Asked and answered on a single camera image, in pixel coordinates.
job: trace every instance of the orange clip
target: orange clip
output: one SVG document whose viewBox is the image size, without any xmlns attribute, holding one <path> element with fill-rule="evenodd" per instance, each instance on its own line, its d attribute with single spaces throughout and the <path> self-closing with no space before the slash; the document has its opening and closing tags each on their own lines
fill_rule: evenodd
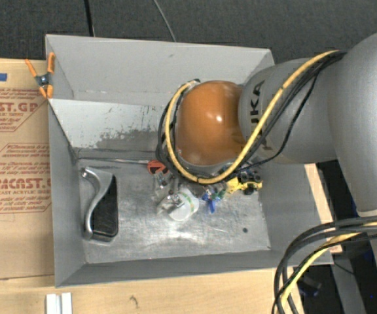
<svg viewBox="0 0 377 314">
<path fill-rule="evenodd" d="M 47 71 L 54 74 L 55 73 L 55 58 L 56 55 L 51 52 L 47 58 Z"/>
<path fill-rule="evenodd" d="M 31 75 L 33 76 L 33 78 L 35 78 L 37 76 L 36 70 L 34 70 L 34 67 L 32 66 L 29 60 L 25 60 L 25 61 L 26 61 L 27 66 L 29 67 Z"/>
</svg>

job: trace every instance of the electrical wire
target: electrical wire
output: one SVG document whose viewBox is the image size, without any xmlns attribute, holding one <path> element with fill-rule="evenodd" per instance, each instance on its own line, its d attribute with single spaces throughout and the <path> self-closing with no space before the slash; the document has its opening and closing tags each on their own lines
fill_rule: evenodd
<svg viewBox="0 0 377 314">
<path fill-rule="evenodd" d="M 178 91 L 174 94 L 170 101 L 170 105 L 168 107 L 167 113 L 166 113 L 166 119 L 165 119 L 165 136 L 166 136 L 166 147 L 168 150 L 168 154 L 170 156 L 172 164 L 177 168 L 177 170 L 182 174 L 182 176 L 186 177 L 187 179 L 200 183 L 200 184 L 215 184 L 219 181 L 224 180 L 227 176 L 229 176 L 240 164 L 240 162 L 245 158 L 245 155 L 248 153 L 249 149 L 252 147 L 253 143 L 255 142 L 255 139 L 257 138 L 258 134 L 260 133 L 262 127 L 267 121 L 267 118 L 270 116 L 273 108 L 275 107 L 276 103 L 282 96 L 283 92 L 300 76 L 301 73 L 305 72 L 307 69 L 309 69 L 313 64 L 317 63 L 320 59 L 324 58 L 325 56 L 328 56 L 329 54 L 332 54 L 333 52 L 336 52 L 337 50 L 331 50 L 328 52 L 325 52 L 323 54 L 317 55 L 314 58 L 311 58 L 307 62 L 303 63 L 291 76 L 287 78 L 287 80 L 283 83 L 281 88 L 276 92 L 270 103 L 268 104 L 266 110 L 264 111 L 263 115 L 261 116 L 259 123 L 255 127 L 253 133 L 251 134 L 250 138 L 248 139 L 247 143 L 245 144 L 243 150 L 240 152 L 238 157 L 235 159 L 235 161 L 220 175 L 217 175 L 216 177 L 212 178 L 199 178 L 192 173 L 188 172 L 177 159 L 172 143 L 171 143 L 171 137 L 170 137 L 170 118 L 171 118 L 171 112 L 173 109 L 173 106 L 175 102 L 177 101 L 178 97 L 181 93 L 183 93 L 187 87 L 187 84 L 183 85 L 178 89 Z"/>
<path fill-rule="evenodd" d="M 88 24 L 88 32 L 90 33 L 91 37 L 95 37 L 96 33 L 94 31 L 94 25 L 92 23 L 92 15 L 91 15 L 91 10 L 90 10 L 89 0 L 84 0 L 84 7 L 85 7 L 86 23 Z"/>
<path fill-rule="evenodd" d="M 164 14 L 164 12 L 162 11 L 162 8 L 161 8 L 160 4 L 158 3 L 157 0 L 153 0 L 153 2 L 154 2 L 154 4 L 156 5 L 156 7 L 157 7 L 159 13 L 161 14 L 161 17 L 162 17 L 162 19 L 164 20 L 165 25 L 166 25 L 167 28 L 168 28 L 168 32 L 169 32 L 170 35 L 171 35 L 171 38 L 173 39 L 174 42 L 177 42 L 177 39 L 175 38 L 175 35 L 174 35 L 173 31 L 171 30 L 170 24 L 168 23 L 168 20 L 167 20 L 167 18 L 165 17 L 165 14 Z"/>
<path fill-rule="evenodd" d="M 352 272 L 352 271 L 346 269 L 344 266 L 341 266 L 339 263 L 334 262 L 334 265 L 335 265 L 337 268 L 339 268 L 340 270 L 343 270 L 344 272 L 350 273 L 351 275 L 354 274 L 354 272 Z"/>
<path fill-rule="evenodd" d="M 323 238 L 329 238 L 332 236 L 344 236 L 350 234 L 351 232 L 354 233 L 361 233 L 361 232 L 373 232 L 377 231 L 377 217 L 366 217 L 366 218 L 353 218 L 347 220 L 340 220 L 334 221 L 326 224 L 321 224 L 319 226 L 313 227 L 306 232 L 300 234 L 292 243 L 288 246 L 279 263 L 279 266 L 276 270 L 276 275 L 274 279 L 274 294 L 279 291 L 279 280 L 281 274 L 283 274 L 283 282 L 287 282 L 287 265 L 290 257 L 292 257 L 297 251 L 301 248 L 315 242 L 319 241 Z M 293 313 L 297 313 L 295 308 L 295 304 L 293 299 L 289 295 L 287 297 L 289 305 Z"/>
<path fill-rule="evenodd" d="M 247 167 L 242 167 L 248 161 L 248 159 L 250 159 L 250 157 L 245 158 L 244 161 L 238 166 L 238 169 L 236 171 L 236 175 L 239 174 L 240 172 L 245 171 L 247 169 L 250 169 L 252 167 L 257 167 L 257 166 L 260 166 L 262 164 L 265 164 L 266 162 L 273 160 L 274 158 L 276 158 L 277 156 L 279 156 L 283 152 L 283 149 L 285 148 L 287 141 L 289 140 L 293 126 L 295 125 L 295 122 L 297 121 L 299 115 L 301 114 L 303 107 L 305 106 L 307 100 L 309 99 L 310 94 L 314 90 L 316 79 L 318 78 L 320 72 L 322 72 L 322 70 L 324 70 L 328 66 L 332 65 L 333 63 L 336 63 L 339 60 L 341 60 L 344 57 L 345 54 L 346 53 L 344 51 L 333 52 L 331 55 L 325 57 L 324 61 L 322 61 L 319 64 L 319 66 L 317 66 L 313 69 L 308 69 L 307 73 L 304 74 L 304 76 L 293 86 L 293 88 L 292 88 L 291 92 L 289 93 L 289 95 L 287 96 L 286 100 L 283 102 L 283 104 L 281 105 L 281 107 L 277 111 L 277 113 L 272 117 L 271 121 L 269 121 L 268 125 L 266 126 L 266 129 L 263 131 L 263 133 L 261 134 L 261 136 L 257 140 L 257 143 L 254 145 L 254 147 L 251 148 L 249 154 L 250 154 L 250 157 L 252 157 L 254 155 L 254 153 L 256 153 L 256 151 L 259 149 L 259 147 L 264 143 L 264 140 L 266 139 L 266 137 L 270 133 L 274 124 L 278 121 L 280 116 L 285 112 L 286 108 L 291 104 L 292 100 L 302 90 L 302 88 L 305 85 L 307 85 L 307 83 L 309 83 L 309 81 L 311 81 L 312 78 L 314 78 L 314 80 L 313 80 L 313 82 L 310 86 L 310 89 L 307 92 L 307 95 L 303 99 L 303 101 L 302 101 L 300 107 L 298 108 L 292 122 L 289 124 L 289 128 L 287 130 L 287 133 L 285 135 L 285 138 L 284 138 L 282 145 L 279 148 L 279 150 L 272 157 L 269 157 L 269 158 L 262 160 L 260 162 L 249 164 L 249 166 L 247 166 Z"/>
<path fill-rule="evenodd" d="M 360 237 L 357 239 L 354 239 L 354 237 L 358 236 L 360 234 L 348 234 L 348 235 L 341 235 L 332 238 L 330 241 L 327 241 L 325 244 L 320 246 L 317 250 L 315 250 L 313 253 L 309 254 L 299 265 L 299 267 L 295 270 L 295 272 L 292 274 L 292 276 L 289 278 L 288 282 L 284 284 L 282 289 L 276 294 L 272 313 L 274 312 L 274 308 L 277 307 L 279 314 L 285 314 L 283 305 L 286 302 L 286 299 L 288 295 L 290 295 L 290 292 L 292 291 L 293 287 L 296 285 L 297 281 L 302 277 L 304 272 L 310 267 L 310 265 L 315 262 L 315 260 L 320 257 L 323 253 L 325 253 L 329 248 L 335 247 L 337 245 L 340 245 L 342 243 L 348 242 L 348 241 L 367 241 L 370 239 L 376 239 L 377 234 L 374 235 L 368 235 L 365 237 Z"/>
</svg>

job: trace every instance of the yellow cable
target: yellow cable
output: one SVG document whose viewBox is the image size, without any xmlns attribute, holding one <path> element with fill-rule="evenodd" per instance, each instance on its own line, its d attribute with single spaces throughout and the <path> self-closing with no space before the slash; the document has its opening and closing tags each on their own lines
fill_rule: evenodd
<svg viewBox="0 0 377 314">
<path fill-rule="evenodd" d="M 303 63 L 279 88 L 279 90 L 276 92 L 274 95 L 273 99 L 271 102 L 268 104 L 266 110 L 264 111 L 261 119 L 259 120 L 259 123 L 255 127 L 253 133 L 251 134 L 250 138 L 248 139 L 247 143 L 245 144 L 244 148 L 238 155 L 238 157 L 235 159 L 235 161 L 231 164 L 231 166 L 226 169 L 225 172 L 221 173 L 220 175 L 214 177 L 214 178 L 198 178 L 197 176 L 189 173 L 179 162 L 177 157 L 175 156 L 172 144 L 171 144 L 171 137 L 170 137 L 170 119 L 171 119 L 171 113 L 174 107 L 175 102 L 177 101 L 177 98 L 179 95 L 184 92 L 188 86 L 190 86 L 190 83 L 187 83 L 180 87 L 178 91 L 174 94 L 170 101 L 170 106 L 168 107 L 167 115 L 166 115 L 166 121 L 165 121 L 165 137 L 166 137 L 166 142 L 167 142 L 167 149 L 168 153 L 170 154 L 170 158 L 174 166 L 180 171 L 180 173 L 186 177 L 187 179 L 190 179 L 191 181 L 195 181 L 200 184 L 215 184 L 218 183 L 219 181 L 222 181 L 225 179 L 227 176 L 229 176 L 239 165 L 239 163 L 245 158 L 245 155 L 248 153 L 249 149 L 253 146 L 253 143 L 255 142 L 255 139 L 259 135 L 262 127 L 267 121 L 267 118 L 270 116 L 274 106 L 276 105 L 277 101 L 283 94 L 284 90 L 286 90 L 292 82 L 301 74 L 303 73 L 309 66 L 314 64 L 315 62 L 319 61 L 320 59 L 324 58 L 325 56 L 328 56 L 329 54 L 332 54 L 333 52 L 336 52 L 337 50 L 332 50 L 325 52 L 323 54 L 320 54 L 318 56 L 315 56 L 314 58 L 311 58 L 310 60 L 306 61 Z"/>
<path fill-rule="evenodd" d="M 369 222 L 369 223 L 364 224 L 363 226 L 377 226 L 377 222 Z M 361 234 L 361 232 L 335 236 L 335 237 L 331 238 L 330 240 L 326 241 L 324 244 L 322 244 L 322 246 L 320 246 L 316 250 L 316 252 L 308 259 L 308 261 L 301 267 L 298 274 L 291 281 L 290 285 L 288 287 L 286 287 L 286 289 L 283 291 L 283 293 L 280 296 L 281 305 L 282 306 L 285 305 L 287 298 L 289 297 L 289 294 L 293 290 L 293 287 L 296 285 L 299 278 L 301 278 L 302 275 L 305 273 L 305 271 L 311 266 L 311 264 L 313 262 L 315 262 L 318 257 L 320 257 L 323 253 L 325 253 L 325 251 L 327 251 L 329 249 L 329 247 L 326 247 L 327 245 L 330 245 L 330 244 L 333 244 L 333 243 L 340 244 L 341 242 L 345 241 L 346 239 L 352 238 L 352 237 L 357 236 L 359 234 Z"/>
</svg>

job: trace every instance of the yellow object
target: yellow object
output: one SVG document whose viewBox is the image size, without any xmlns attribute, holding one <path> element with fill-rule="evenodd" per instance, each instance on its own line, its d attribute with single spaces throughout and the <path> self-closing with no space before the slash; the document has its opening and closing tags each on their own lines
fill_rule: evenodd
<svg viewBox="0 0 377 314">
<path fill-rule="evenodd" d="M 363 226 L 377 226 L 377 222 L 366 223 Z M 320 257 L 323 253 L 325 253 L 325 251 L 327 251 L 329 249 L 328 245 L 333 244 L 333 243 L 341 244 L 341 242 L 343 242 L 343 241 L 345 241 L 345 240 L 347 240 L 349 238 L 352 238 L 354 236 L 357 236 L 359 234 L 361 234 L 361 232 L 335 236 L 335 237 L 331 238 L 330 240 L 328 240 L 327 242 L 325 242 L 324 244 L 322 244 L 322 246 L 320 246 L 318 248 L 318 250 L 316 250 L 316 252 L 301 267 L 301 269 L 298 272 L 298 274 L 295 276 L 295 278 L 293 278 L 293 280 L 291 281 L 291 283 L 289 284 L 289 286 L 286 287 L 286 289 L 283 291 L 282 295 L 280 296 L 281 305 L 283 306 L 283 305 L 286 304 L 287 298 L 289 297 L 289 294 L 291 293 L 293 287 L 298 282 L 299 278 L 301 278 L 303 276 L 303 274 L 305 273 L 305 271 L 311 266 L 311 264 L 313 262 L 315 262 L 317 260 L 318 257 Z"/>
<path fill-rule="evenodd" d="M 332 50 L 325 52 L 323 54 L 320 54 L 304 64 L 302 64 L 279 88 L 279 90 L 276 92 L 274 95 L 273 99 L 271 102 L 268 104 L 266 110 L 264 111 L 261 119 L 259 120 L 259 123 L 255 127 L 253 133 L 251 134 L 250 138 L 248 139 L 247 143 L 245 144 L 244 148 L 238 155 L 238 157 L 235 159 L 235 161 L 231 164 L 231 166 L 223 173 L 220 175 L 214 177 L 214 178 L 198 178 L 197 176 L 191 174 L 188 172 L 178 161 L 177 157 L 175 156 L 172 144 L 171 144 L 171 137 L 170 137 L 170 120 L 171 120 L 171 113 L 174 107 L 175 102 L 177 101 L 178 97 L 180 96 L 181 93 L 183 93 L 188 87 L 192 86 L 195 82 L 191 81 L 186 84 L 184 84 L 182 87 L 178 89 L 178 91 L 174 94 L 170 101 L 170 106 L 168 107 L 167 115 L 166 115 L 166 121 L 165 121 L 165 137 L 166 137 L 166 142 L 167 142 L 167 149 L 168 153 L 170 154 L 170 158 L 174 166 L 180 171 L 180 173 L 186 177 L 187 179 L 190 179 L 191 181 L 197 182 L 199 184 L 215 184 L 218 183 L 219 181 L 222 181 L 225 179 L 227 176 L 229 176 L 238 166 L 238 164 L 245 158 L 246 154 L 248 153 L 249 149 L 253 146 L 253 143 L 255 142 L 255 139 L 259 135 L 262 127 L 267 121 L 267 118 L 270 116 L 274 106 L 276 105 L 277 101 L 283 94 L 284 90 L 288 88 L 292 82 L 307 68 L 309 68 L 312 64 L 315 62 L 319 61 L 320 59 L 324 58 L 325 56 L 328 56 L 329 54 L 332 54 L 333 52 L 336 52 L 337 50 Z"/>
<path fill-rule="evenodd" d="M 247 181 L 246 183 L 241 183 L 238 177 L 232 178 L 231 180 L 226 182 L 228 188 L 226 191 L 229 194 L 232 194 L 238 190 L 246 190 L 249 185 L 253 185 L 256 190 L 262 188 L 262 182 L 256 183 L 255 181 Z"/>
</svg>

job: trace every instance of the small object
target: small object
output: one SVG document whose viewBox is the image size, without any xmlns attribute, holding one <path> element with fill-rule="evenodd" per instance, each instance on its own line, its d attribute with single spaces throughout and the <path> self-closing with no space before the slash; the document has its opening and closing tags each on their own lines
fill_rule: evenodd
<svg viewBox="0 0 377 314">
<path fill-rule="evenodd" d="M 162 172 L 163 174 L 167 174 L 168 168 L 161 163 L 159 160 L 150 160 L 148 162 L 148 172 L 151 175 L 154 175 L 155 173 Z"/>
<path fill-rule="evenodd" d="M 41 76 L 37 75 L 37 72 L 31 62 L 29 60 L 25 60 L 31 75 L 39 85 L 40 93 L 45 99 L 52 99 L 53 97 L 52 75 L 55 73 L 55 58 L 55 54 L 51 52 L 47 59 L 47 73 Z"/>
<path fill-rule="evenodd" d="M 84 236 L 86 239 L 111 241 L 118 233 L 116 177 L 92 167 L 84 168 L 81 174 L 96 189 L 85 214 Z"/>
<path fill-rule="evenodd" d="M 165 179 L 164 175 L 162 172 L 155 173 L 154 175 L 156 177 L 156 180 L 158 181 L 160 189 L 163 189 L 165 186 L 168 185 L 167 180 Z"/>
<path fill-rule="evenodd" d="M 72 314 L 72 294 L 47 294 L 45 314 Z"/>
<path fill-rule="evenodd" d="M 216 187 L 213 186 L 210 186 L 204 192 L 201 199 L 207 202 L 211 214 L 214 214 L 214 212 L 216 211 L 216 203 L 223 199 L 225 193 L 225 189 L 218 191 Z"/>
<path fill-rule="evenodd" d="M 199 206 L 199 199 L 187 187 L 183 187 L 176 194 L 164 198 L 157 208 L 158 213 L 166 211 L 173 220 L 184 221 L 195 214 Z"/>
<path fill-rule="evenodd" d="M 262 188 L 262 180 L 256 173 L 242 172 L 237 177 L 226 182 L 226 191 L 229 194 L 237 190 L 243 190 L 245 195 L 250 195 L 260 188 Z"/>
</svg>

